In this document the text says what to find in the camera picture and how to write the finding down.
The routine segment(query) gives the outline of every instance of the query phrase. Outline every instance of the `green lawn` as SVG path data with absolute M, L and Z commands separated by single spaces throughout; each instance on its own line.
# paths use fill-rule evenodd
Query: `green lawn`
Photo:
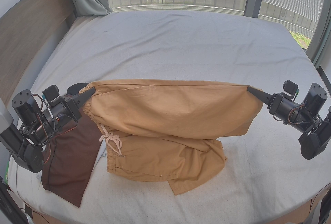
M 304 48 L 304 49 L 308 48 L 309 43 L 311 41 L 310 38 L 305 37 L 304 35 L 302 35 L 300 33 L 292 32 L 292 31 L 290 31 L 290 33 L 291 33 L 292 37 L 298 42 L 298 44 L 302 48 Z

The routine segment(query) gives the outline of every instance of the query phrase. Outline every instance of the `brown fabric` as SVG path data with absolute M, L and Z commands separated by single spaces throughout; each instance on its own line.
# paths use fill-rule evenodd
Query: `brown fabric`
M 224 82 L 108 80 L 80 92 L 91 87 L 96 93 L 84 112 L 100 131 L 103 124 L 122 140 L 123 156 L 107 146 L 107 171 L 136 181 L 168 180 L 175 195 L 224 168 L 216 139 L 246 134 L 263 105 L 246 85 Z
M 41 181 L 49 190 L 73 205 L 80 207 L 81 200 L 91 176 L 101 143 L 102 133 L 92 120 L 80 109 L 82 117 L 78 126 L 50 140 L 51 157 L 44 164 Z M 64 130 L 75 126 L 73 121 Z M 44 158 L 49 156 L 46 146 Z

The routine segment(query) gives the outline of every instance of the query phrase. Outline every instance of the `maroon garment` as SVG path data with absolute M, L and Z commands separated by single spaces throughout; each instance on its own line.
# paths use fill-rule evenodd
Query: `maroon garment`
M 102 133 L 80 109 L 82 117 L 78 126 L 63 135 L 50 140 L 51 156 L 42 170 L 41 181 L 49 190 L 71 204 L 80 207 L 85 188 L 90 179 L 101 145 Z M 75 126 L 70 121 L 64 130 Z M 49 145 L 43 152 L 45 161 L 49 156 Z

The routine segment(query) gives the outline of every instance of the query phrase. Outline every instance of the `headboard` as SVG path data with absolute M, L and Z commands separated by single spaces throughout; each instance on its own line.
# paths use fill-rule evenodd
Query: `headboard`
M 72 0 L 20 0 L 0 18 L 0 98 L 5 105 L 30 61 L 74 8 Z

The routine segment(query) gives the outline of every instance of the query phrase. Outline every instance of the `white bed sheet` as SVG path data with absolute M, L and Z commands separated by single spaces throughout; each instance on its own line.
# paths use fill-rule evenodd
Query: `white bed sheet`
M 314 66 L 277 23 L 195 11 L 137 11 L 75 21 L 32 87 L 149 78 L 213 80 L 281 92 L 290 79 L 297 101 Z M 324 118 L 327 100 L 320 114 Z M 167 182 L 130 181 L 106 172 L 101 157 L 80 208 L 42 188 L 35 175 L 9 168 L 9 185 L 36 210 L 67 223 L 264 223 L 308 201 L 331 181 L 331 147 L 312 160 L 300 154 L 300 132 L 273 120 L 266 106 L 241 137 L 220 138 L 225 168 L 206 184 L 174 196 Z

